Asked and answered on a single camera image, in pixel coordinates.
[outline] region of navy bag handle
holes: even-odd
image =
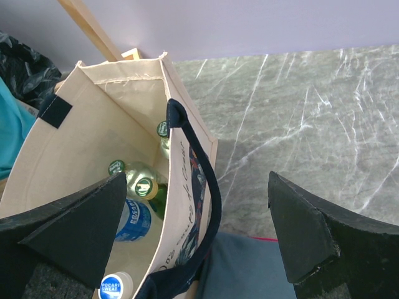
[[[204,239],[189,261],[175,268],[149,274],[136,296],[137,299],[172,299],[183,293],[211,248],[211,244],[219,229],[222,214],[218,181],[211,163],[202,149],[193,127],[188,121],[185,108],[172,98],[168,102],[166,120],[169,128],[181,128],[183,130],[203,168],[211,193],[211,220]]]

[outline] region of white bottle cap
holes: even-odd
[[[101,281],[100,299],[132,299],[133,280],[126,272],[107,275]]]

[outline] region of teal cloth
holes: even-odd
[[[11,94],[0,78],[0,179],[9,176],[35,118]]]

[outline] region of gray fabric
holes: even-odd
[[[296,299],[277,242],[219,232],[204,264],[196,299]]]

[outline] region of marble floor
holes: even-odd
[[[180,62],[219,139],[221,230],[275,237],[277,171],[362,215],[399,225],[399,46]]]

